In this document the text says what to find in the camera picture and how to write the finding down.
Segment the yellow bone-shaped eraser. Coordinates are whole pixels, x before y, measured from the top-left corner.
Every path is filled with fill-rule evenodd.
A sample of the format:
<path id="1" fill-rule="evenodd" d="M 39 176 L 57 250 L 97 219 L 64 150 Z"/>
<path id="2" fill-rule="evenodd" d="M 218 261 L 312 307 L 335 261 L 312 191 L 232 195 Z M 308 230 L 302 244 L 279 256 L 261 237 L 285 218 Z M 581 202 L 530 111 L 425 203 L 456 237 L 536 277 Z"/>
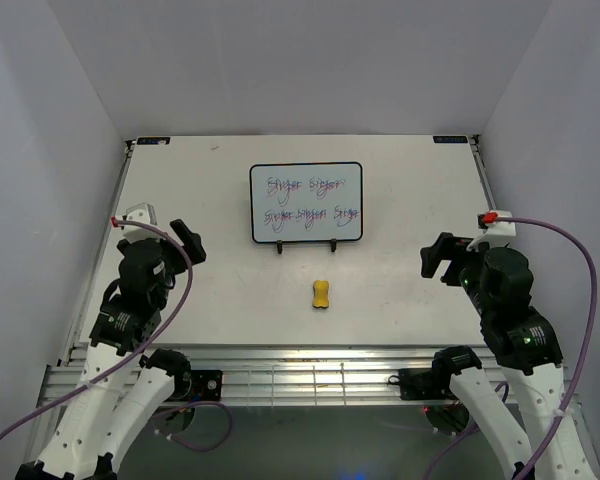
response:
<path id="1" fill-rule="evenodd" d="M 312 306 L 314 308 L 327 309 L 330 306 L 329 288 L 329 282 L 326 280 L 316 280 L 313 282 Z"/>

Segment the small black-framed whiteboard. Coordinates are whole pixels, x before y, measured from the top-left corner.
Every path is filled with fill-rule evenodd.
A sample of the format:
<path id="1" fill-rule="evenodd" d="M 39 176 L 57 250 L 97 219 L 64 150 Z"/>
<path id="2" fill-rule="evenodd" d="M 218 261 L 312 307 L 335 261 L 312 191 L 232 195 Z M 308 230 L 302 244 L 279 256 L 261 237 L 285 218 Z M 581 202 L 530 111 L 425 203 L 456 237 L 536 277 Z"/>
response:
<path id="1" fill-rule="evenodd" d="M 360 240 L 363 178 L 363 167 L 355 161 L 252 166 L 252 240 L 257 244 Z"/>

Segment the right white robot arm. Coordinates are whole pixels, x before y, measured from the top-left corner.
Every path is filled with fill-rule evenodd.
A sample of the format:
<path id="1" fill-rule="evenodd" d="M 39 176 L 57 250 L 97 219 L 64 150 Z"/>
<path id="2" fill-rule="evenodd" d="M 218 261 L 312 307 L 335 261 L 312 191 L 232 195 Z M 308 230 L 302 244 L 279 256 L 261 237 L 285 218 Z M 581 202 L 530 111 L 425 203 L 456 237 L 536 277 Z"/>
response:
<path id="1" fill-rule="evenodd" d="M 434 393 L 458 399 L 473 417 L 507 479 L 593 479 L 564 382 L 555 331 L 531 304 L 534 276 L 527 258 L 443 232 L 420 251 L 421 275 L 431 278 L 442 261 L 447 286 L 464 290 L 480 317 L 480 330 L 521 417 L 515 419 L 490 387 L 468 346 L 439 351 L 425 376 Z"/>

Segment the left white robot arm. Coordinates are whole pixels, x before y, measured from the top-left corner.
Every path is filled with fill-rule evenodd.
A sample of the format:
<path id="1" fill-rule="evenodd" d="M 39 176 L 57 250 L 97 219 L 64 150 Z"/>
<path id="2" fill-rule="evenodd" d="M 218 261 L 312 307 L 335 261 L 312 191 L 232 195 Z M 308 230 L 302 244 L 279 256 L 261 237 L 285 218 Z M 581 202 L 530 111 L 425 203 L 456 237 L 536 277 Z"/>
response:
<path id="1" fill-rule="evenodd" d="M 19 479 L 114 479 L 129 447 L 159 404 L 185 397 L 192 376 L 185 356 L 145 350 L 170 324 L 161 317 L 179 274 L 206 259 L 199 234 L 181 219 L 171 234 L 138 216 L 112 220 L 123 232 L 118 276 L 103 294 L 76 389 L 51 440 Z"/>

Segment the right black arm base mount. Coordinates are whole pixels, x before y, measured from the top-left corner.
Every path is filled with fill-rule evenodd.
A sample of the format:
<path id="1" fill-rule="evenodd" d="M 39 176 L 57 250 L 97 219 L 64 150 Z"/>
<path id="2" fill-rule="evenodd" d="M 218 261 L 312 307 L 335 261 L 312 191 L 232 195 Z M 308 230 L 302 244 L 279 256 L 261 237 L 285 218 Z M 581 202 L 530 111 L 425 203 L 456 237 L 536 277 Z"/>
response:
<path id="1" fill-rule="evenodd" d="M 433 384 L 431 371 L 427 369 L 403 368 L 390 375 L 389 386 L 397 387 L 403 401 L 435 400 L 439 391 Z"/>

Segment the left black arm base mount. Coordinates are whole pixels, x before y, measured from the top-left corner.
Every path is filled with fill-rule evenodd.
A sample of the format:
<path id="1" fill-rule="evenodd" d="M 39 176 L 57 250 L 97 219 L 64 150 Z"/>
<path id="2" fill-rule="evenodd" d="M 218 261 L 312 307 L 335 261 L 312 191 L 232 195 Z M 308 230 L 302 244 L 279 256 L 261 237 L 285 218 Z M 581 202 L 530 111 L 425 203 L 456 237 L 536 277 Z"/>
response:
<path id="1" fill-rule="evenodd" d="M 223 376 L 222 370 L 191 370 L 185 375 L 184 399 L 193 402 L 219 402 L 222 397 Z"/>

